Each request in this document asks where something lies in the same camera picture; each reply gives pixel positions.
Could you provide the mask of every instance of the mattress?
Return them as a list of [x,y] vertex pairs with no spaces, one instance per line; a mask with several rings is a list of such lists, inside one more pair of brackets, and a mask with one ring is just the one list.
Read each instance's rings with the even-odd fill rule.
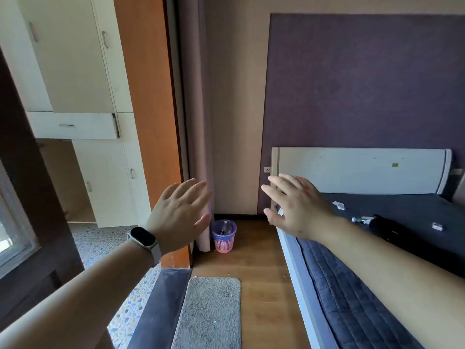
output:
[[[457,255],[457,273],[464,275],[465,214],[437,195],[356,195],[324,194],[329,201],[345,205],[334,210],[348,219],[380,214],[398,221],[418,238]],[[432,223],[444,230],[432,228]],[[422,346],[382,305],[364,283],[326,247],[315,241],[297,239],[313,288],[305,292],[319,302],[312,312],[322,312],[334,341],[340,349],[387,348],[418,349]]]

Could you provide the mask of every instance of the open drawer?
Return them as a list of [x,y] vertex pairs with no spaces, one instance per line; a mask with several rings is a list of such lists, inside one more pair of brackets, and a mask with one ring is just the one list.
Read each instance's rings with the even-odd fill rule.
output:
[[35,138],[116,140],[118,130],[112,113],[56,113],[29,111]]

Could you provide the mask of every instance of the pink plastic basket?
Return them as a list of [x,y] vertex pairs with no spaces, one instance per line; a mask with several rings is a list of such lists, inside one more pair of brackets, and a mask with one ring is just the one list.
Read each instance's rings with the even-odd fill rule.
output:
[[232,232],[228,235],[217,234],[220,232],[222,226],[225,223],[225,220],[215,222],[212,228],[213,239],[215,240],[215,249],[222,254],[225,254],[226,252],[229,252],[233,249],[234,236],[237,231],[236,223],[232,221],[226,222],[228,222],[232,227]]

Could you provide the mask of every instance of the gray bath mat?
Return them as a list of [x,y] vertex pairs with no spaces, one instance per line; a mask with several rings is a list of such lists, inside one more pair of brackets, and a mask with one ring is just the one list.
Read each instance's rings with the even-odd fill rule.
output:
[[240,281],[194,277],[171,349],[240,349]]

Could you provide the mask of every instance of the wardrobe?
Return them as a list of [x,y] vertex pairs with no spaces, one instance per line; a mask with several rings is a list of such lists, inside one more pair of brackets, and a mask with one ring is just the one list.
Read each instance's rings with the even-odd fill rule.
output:
[[0,0],[0,46],[68,222],[144,225],[113,0]]

